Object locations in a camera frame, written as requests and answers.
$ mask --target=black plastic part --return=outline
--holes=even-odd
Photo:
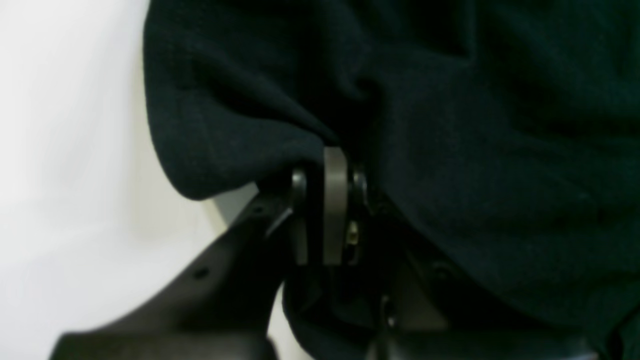
[[[201,341],[215,344],[226,334],[257,334],[266,338],[271,308],[278,287],[293,268],[288,222],[294,213],[291,196],[261,193],[254,198],[229,227],[227,232],[202,252],[160,294],[130,315],[99,330],[67,334],[58,343],[54,360],[73,359],[173,359],[174,357],[141,357],[147,347],[175,346],[185,351],[176,359],[225,359],[225,347],[207,347],[208,357],[193,353]],[[253,337],[238,340],[251,347]],[[69,350],[82,350],[86,356]],[[137,352],[140,356],[124,356],[121,352]],[[247,359],[272,359],[246,357]]]
[[[276,360],[259,334],[65,336],[52,360]]]

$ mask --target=white wall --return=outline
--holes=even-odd
[[[148,134],[147,0],[0,0],[0,359],[44,360],[157,293],[226,228],[248,185],[191,202]],[[308,359],[279,302],[283,360]]]

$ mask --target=hole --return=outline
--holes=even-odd
[[[209,268],[201,268],[193,273],[193,278],[196,280],[202,280],[207,277],[207,275],[209,275]]]

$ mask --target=white background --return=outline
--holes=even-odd
[[[0,0],[0,359],[144,303],[225,230],[248,185],[191,202],[148,134],[147,0]],[[279,302],[269,333],[308,359]]]

